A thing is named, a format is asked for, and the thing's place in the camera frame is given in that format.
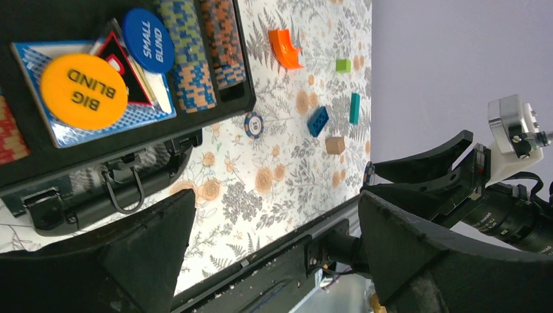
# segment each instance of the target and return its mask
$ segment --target blue block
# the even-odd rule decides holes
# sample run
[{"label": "blue block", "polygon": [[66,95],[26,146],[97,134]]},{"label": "blue block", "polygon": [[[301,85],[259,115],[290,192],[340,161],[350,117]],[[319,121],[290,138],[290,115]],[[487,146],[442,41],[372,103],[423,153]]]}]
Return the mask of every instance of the blue block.
[{"label": "blue block", "polygon": [[352,93],[350,106],[350,123],[353,125],[359,124],[360,102],[361,96],[358,93]]},{"label": "blue block", "polygon": [[311,133],[311,136],[318,137],[321,133],[321,130],[325,127],[325,125],[328,122],[328,112],[327,107],[322,106],[318,108],[315,113],[313,113],[313,116],[307,122],[307,127],[309,128],[309,132]]}]

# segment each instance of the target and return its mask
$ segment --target dealer button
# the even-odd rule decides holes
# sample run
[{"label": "dealer button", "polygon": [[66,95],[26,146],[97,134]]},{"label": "dealer button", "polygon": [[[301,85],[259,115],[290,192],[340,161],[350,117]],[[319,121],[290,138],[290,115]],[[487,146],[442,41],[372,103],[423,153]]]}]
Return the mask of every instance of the dealer button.
[{"label": "dealer button", "polygon": [[123,20],[123,39],[129,54],[145,70],[167,73],[175,62],[175,49],[163,23],[144,8],[133,8]]},{"label": "dealer button", "polygon": [[127,108],[127,87],[107,62],[89,54],[53,60],[40,78],[46,107],[69,126],[98,130],[117,122]]}]

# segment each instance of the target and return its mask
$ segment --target green block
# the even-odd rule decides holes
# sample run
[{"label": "green block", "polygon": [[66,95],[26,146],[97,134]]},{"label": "green block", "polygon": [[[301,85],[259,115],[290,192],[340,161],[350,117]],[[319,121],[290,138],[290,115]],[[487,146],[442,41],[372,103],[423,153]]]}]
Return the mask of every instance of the green block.
[{"label": "green block", "polygon": [[347,59],[336,60],[336,71],[338,73],[351,72],[351,61]]}]

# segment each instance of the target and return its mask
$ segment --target gray leaf pattern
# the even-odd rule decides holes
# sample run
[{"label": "gray leaf pattern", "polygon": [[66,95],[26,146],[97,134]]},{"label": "gray leaf pattern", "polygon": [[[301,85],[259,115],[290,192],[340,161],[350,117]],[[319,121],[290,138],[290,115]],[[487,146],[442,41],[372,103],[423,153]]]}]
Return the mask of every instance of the gray leaf pattern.
[{"label": "gray leaf pattern", "polygon": [[[372,1],[238,2],[264,132],[250,139],[244,115],[204,128],[203,144],[183,175],[146,199],[144,207],[182,189],[196,194],[175,293],[354,196],[370,159]],[[273,29],[290,30],[293,45],[302,48],[303,69],[280,65],[269,43]],[[351,73],[337,73],[337,59],[351,60]],[[351,93],[361,95],[358,125],[349,123]],[[330,120],[313,138],[307,122],[319,106],[326,106]],[[344,137],[342,155],[326,153],[330,136]],[[123,217],[114,214],[72,235]],[[38,236],[0,201],[0,252],[37,250],[69,237]]]}]

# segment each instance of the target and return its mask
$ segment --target yellow disc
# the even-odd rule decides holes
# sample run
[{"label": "yellow disc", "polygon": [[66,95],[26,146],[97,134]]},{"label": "yellow disc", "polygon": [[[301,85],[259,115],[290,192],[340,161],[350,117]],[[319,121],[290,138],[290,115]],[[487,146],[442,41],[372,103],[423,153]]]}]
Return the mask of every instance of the yellow disc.
[{"label": "yellow disc", "polygon": [[108,127],[127,108],[127,87],[109,63],[76,53],[53,60],[40,78],[48,109],[69,126],[87,130]]}]

